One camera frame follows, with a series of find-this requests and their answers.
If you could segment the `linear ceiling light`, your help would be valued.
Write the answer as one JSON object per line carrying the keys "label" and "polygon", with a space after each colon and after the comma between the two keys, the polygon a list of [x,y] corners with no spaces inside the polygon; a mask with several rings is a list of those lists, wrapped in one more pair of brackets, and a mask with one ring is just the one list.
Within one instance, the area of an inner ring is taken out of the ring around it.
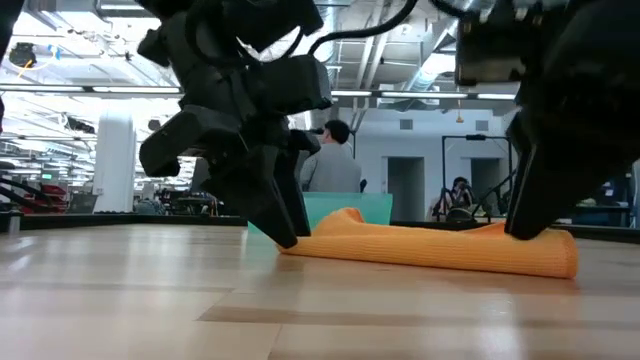
{"label": "linear ceiling light", "polygon": [[333,90],[333,97],[374,97],[389,99],[456,99],[456,100],[496,100],[513,101],[515,94],[461,93],[461,92],[408,92],[379,90]]}
{"label": "linear ceiling light", "polygon": [[0,84],[0,92],[180,94],[178,87]]}

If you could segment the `dark background monitor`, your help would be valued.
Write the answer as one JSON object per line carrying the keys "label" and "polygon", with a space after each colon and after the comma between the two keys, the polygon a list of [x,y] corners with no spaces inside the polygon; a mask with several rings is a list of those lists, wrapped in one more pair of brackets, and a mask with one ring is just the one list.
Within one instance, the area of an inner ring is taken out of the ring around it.
{"label": "dark background monitor", "polygon": [[204,183],[209,179],[209,162],[205,158],[197,158],[194,166],[190,191],[192,193],[206,193]]}

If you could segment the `black ceiling device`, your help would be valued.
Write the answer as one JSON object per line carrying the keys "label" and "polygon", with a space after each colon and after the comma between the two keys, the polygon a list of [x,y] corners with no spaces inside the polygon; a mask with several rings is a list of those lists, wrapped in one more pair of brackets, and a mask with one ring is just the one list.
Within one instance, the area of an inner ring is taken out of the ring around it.
{"label": "black ceiling device", "polygon": [[18,42],[9,52],[11,64],[20,68],[32,68],[37,64],[34,44],[28,42]]}

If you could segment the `teal translucent plastic basket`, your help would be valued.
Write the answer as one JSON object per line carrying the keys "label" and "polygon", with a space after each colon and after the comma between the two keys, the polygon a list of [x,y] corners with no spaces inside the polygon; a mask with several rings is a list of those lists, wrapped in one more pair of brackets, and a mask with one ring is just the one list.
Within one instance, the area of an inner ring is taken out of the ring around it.
{"label": "teal translucent plastic basket", "polygon": [[307,192],[304,193],[304,203],[312,232],[331,213],[353,208],[360,212],[362,222],[366,223],[362,234],[398,233],[398,230],[389,230],[393,205],[391,194]]}

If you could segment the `dark background desk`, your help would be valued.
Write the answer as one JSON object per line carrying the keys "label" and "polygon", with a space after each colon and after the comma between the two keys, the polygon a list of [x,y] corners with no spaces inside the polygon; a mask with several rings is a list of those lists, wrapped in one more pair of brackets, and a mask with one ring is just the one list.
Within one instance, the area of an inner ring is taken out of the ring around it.
{"label": "dark background desk", "polygon": [[574,225],[628,227],[632,210],[628,202],[607,200],[598,202],[593,198],[579,202],[569,215]]}

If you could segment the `seated person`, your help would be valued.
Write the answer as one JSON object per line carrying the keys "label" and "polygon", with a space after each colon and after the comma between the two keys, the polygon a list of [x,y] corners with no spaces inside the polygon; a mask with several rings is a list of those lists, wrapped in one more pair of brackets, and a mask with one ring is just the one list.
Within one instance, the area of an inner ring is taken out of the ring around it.
{"label": "seated person", "polygon": [[475,205],[476,197],[469,181],[464,177],[456,177],[450,189],[441,189],[432,215],[439,222],[475,223]]}

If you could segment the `black metal rig frame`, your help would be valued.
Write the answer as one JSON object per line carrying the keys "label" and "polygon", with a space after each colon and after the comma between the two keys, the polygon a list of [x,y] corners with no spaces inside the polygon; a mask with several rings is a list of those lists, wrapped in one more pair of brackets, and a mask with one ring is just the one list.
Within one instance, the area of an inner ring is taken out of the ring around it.
{"label": "black metal rig frame", "polygon": [[450,189],[456,177],[464,177],[476,197],[473,210],[476,222],[506,219],[516,173],[514,148],[507,137],[444,135],[441,137],[441,156],[441,189]]}

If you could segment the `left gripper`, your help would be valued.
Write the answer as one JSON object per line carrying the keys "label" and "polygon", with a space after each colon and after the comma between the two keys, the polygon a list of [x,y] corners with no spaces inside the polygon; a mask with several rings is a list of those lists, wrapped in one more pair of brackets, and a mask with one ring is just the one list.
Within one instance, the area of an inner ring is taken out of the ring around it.
{"label": "left gripper", "polygon": [[289,115],[257,109],[246,87],[249,70],[196,75],[180,111],[143,141],[139,159],[150,177],[177,175],[180,156],[207,159],[202,187],[280,247],[291,248],[297,236],[311,233],[299,178],[321,145],[313,133],[291,130]]}

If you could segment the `standing person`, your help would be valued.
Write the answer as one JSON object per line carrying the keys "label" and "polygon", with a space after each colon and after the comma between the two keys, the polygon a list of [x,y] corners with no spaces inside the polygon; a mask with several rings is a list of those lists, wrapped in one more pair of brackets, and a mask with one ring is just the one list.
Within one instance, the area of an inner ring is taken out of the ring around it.
{"label": "standing person", "polygon": [[300,172],[304,192],[359,193],[362,170],[345,144],[349,126],[338,119],[324,125],[321,148],[309,156]]}

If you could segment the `orange microfiber towel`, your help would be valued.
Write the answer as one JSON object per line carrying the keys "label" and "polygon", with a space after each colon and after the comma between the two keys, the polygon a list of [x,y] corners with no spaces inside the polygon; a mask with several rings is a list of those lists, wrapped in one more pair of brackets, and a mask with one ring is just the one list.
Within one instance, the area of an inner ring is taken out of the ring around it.
{"label": "orange microfiber towel", "polygon": [[565,230],[546,229],[531,240],[504,232],[503,222],[452,231],[368,223],[356,208],[325,216],[282,254],[394,265],[573,279],[579,253]]}

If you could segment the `white column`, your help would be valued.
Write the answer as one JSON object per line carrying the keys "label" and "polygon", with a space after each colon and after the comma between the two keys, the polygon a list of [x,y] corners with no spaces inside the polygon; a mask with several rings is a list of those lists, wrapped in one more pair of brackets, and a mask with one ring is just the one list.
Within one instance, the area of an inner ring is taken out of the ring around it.
{"label": "white column", "polygon": [[98,125],[94,212],[131,212],[137,146],[133,117],[126,111],[105,110]]}

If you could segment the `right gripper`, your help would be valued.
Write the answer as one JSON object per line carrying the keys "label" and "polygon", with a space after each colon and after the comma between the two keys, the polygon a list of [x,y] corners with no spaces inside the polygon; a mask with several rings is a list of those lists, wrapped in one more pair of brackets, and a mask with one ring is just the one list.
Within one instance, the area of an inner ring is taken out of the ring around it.
{"label": "right gripper", "polygon": [[530,240],[640,158],[640,26],[573,19],[521,88],[518,186],[505,232]]}

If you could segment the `red shelf unit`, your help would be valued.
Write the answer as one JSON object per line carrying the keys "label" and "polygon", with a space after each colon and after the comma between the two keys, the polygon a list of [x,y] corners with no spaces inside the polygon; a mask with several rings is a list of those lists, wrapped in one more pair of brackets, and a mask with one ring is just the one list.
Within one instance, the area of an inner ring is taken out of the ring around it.
{"label": "red shelf unit", "polygon": [[27,214],[62,214],[67,210],[67,192],[58,185],[36,184],[26,190],[23,199],[26,205],[20,210]]}

